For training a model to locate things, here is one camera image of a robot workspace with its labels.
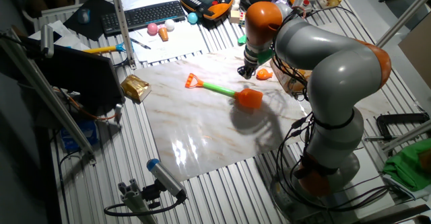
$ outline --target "white marble surface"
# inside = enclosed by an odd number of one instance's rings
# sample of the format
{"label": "white marble surface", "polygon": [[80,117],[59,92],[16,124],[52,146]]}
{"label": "white marble surface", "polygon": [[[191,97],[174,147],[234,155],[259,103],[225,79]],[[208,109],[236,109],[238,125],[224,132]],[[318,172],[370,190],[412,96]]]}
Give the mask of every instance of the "white marble surface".
{"label": "white marble surface", "polygon": [[[243,52],[236,47],[135,71],[152,85],[143,103],[160,160],[180,181],[275,149],[290,125],[310,112],[308,102],[286,94],[276,77],[243,79],[236,72]],[[263,67],[272,72],[269,63]],[[236,91],[259,90],[264,93],[261,109],[241,108],[208,89],[187,89],[189,73]],[[391,110],[380,91],[356,107],[364,119]]]}

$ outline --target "toy shovel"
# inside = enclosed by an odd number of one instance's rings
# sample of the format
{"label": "toy shovel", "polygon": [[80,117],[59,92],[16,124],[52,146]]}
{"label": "toy shovel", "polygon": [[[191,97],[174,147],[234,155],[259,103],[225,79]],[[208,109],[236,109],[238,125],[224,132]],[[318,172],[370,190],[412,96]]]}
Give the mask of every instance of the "toy shovel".
{"label": "toy shovel", "polygon": [[236,92],[231,89],[226,89],[225,87],[217,86],[212,83],[206,83],[202,80],[198,79],[196,75],[189,74],[189,78],[186,82],[186,88],[194,88],[194,87],[204,87],[205,89],[212,90],[214,92],[224,94],[225,96],[232,97],[238,102],[246,107],[259,109],[262,103],[262,92],[253,90],[253,89],[243,89],[241,92]]}

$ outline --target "keyboard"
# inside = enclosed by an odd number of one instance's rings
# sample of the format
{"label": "keyboard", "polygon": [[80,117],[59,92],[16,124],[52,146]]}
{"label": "keyboard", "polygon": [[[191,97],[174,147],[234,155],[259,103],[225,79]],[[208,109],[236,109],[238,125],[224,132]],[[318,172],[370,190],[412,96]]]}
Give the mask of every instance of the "keyboard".
{"label": "keyboard", "polygon": [[[146,28],[150,23],[161,24],[168,19],[179,22],[186,18],[180,1],[148,5],[125,11],[124,14],[126,16],[127,27],[129,30]],[[102,27],[106,36],[121,34],[116,13],[102,15]]]}

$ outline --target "black monitor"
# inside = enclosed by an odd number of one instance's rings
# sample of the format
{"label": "black monitor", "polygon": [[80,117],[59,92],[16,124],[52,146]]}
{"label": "black monitor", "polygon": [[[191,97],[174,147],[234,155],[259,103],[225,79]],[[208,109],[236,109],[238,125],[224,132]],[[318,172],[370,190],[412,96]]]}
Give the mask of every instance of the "black monitor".
{"label": "black monitor", "polygon": [[[40,50],[40,41],[20,38],[28,47]],[[79,102],[94,112],[101,106],[110,110],[125,102],[123,89],[109,58],[54,45],[50,59],[35,59],[52,86],[81,94]]]}

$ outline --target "green shovel handle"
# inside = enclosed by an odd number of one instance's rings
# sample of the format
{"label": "green shovel handle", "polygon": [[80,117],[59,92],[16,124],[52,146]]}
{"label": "green shovel handle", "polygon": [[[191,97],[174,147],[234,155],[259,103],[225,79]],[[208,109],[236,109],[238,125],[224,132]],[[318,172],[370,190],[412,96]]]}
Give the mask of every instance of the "green shovel handle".
{"label": "green shovel handle", "polygon": [[224,94],[225,96],[229,96],[232,98],[234,98],[234,96],[235,96],[235,91],[233,91],[231,89],[226,89],[225,87],[214,85],[212,83],[203,83],[203,87],[205,89],[209,89],[209,90],[212,90],[214,92]]}

